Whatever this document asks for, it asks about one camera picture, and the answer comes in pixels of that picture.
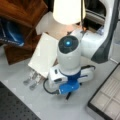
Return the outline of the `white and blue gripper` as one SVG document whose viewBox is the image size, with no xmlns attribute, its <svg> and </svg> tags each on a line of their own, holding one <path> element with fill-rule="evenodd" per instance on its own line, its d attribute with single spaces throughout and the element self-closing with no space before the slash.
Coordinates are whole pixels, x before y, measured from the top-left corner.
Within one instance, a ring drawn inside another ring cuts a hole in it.
<svg viewBox="0 0 120 120">
<path fill-rule="evenodd" d="M 48 78 L 43 82 L 44 90 L 49 94 L 67 94 L 77 90 L 80 84 L 93 79 L 95 67 L 93 65 L 82 66 L 74 75 L 65 75 L 60 72 L 58 66 L 50 69 Z"/>
</svg>

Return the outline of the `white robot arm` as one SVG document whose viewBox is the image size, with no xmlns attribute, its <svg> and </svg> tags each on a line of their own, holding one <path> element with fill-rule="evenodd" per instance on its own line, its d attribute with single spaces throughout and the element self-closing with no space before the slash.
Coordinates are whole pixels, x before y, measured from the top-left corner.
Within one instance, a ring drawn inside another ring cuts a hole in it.
<svg viewBox="0 0 120 120">
<path fill-rule="evenodd" d="M 106 62 L 112 50 L 112 37 L 118 18 L 119 0 L 101 0 L 106 7 L 103 33 L 75 29 L 60 39 L 57 46 L 58 64 L 51 67 L 44 90 L 49 94 L 68 94 L 80 87 L 81 82 L 93 79 L 95 67 L 82 66 L 82 56 L 96 63 Z"/>
</svg>

